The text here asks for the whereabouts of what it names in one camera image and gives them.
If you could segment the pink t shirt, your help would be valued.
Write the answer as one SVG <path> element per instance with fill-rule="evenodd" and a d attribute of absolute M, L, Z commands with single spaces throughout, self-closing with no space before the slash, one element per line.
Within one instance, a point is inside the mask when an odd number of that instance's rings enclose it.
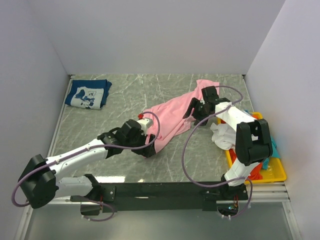
<path fill-rule="evenodd" d="M 155 105 L 144 111 L 143 116 L 153 121 L 148 129 L 148 135 L 159 135 L 154 142 L 154 150 L 160 152 L 174 136 L 180 135 L 191 128 L 192 116 L 183 118 L 192 98 L 202 100 L 202 89 L 211 86 L 219 86 L 218 82 L 206 79 L 198 79 L 197 86 L 191 92 L 172 98 L 165 103 Z"/>

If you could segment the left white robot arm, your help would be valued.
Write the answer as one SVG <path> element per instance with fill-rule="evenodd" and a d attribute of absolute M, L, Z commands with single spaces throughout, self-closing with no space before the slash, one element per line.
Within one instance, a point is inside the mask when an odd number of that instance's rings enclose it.
<path fill-rule="evenodd" d="M 80 177 L 69 177 L 68 174 L 90 163 L 119 155 L 125 149 L 146 158 L 154 155 L 152 141 L 155 135 L 147 135 L 152 125 L 150 118 L 130 119 L 121 127 L 104 132 L 69 152 L 47 158 L 40 154 L 32 157 L 18 180 L 28 204 L 38 209 L 55 198 L 67 196 L 101 200 L 102 186 L 92 174 Z"/>

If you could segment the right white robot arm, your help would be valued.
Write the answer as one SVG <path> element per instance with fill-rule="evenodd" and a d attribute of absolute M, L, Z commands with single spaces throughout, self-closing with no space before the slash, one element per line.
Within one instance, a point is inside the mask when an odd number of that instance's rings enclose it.
<path fill-rule="evenodd" d="M 252 170 L 273 154 L 273 147 L 268 122 L 242 112 L 235 101 L 219 97 L 217 89 L 216 86 L 203 88 L 202 99 L 193 97 L 183 117 L 192 116 L 198 127 L 218 117 L 235 131 L 236 159 L 221 181 L 211 185 L 219 189 L 222 198 L 230 200 L 243 191 Z"/>

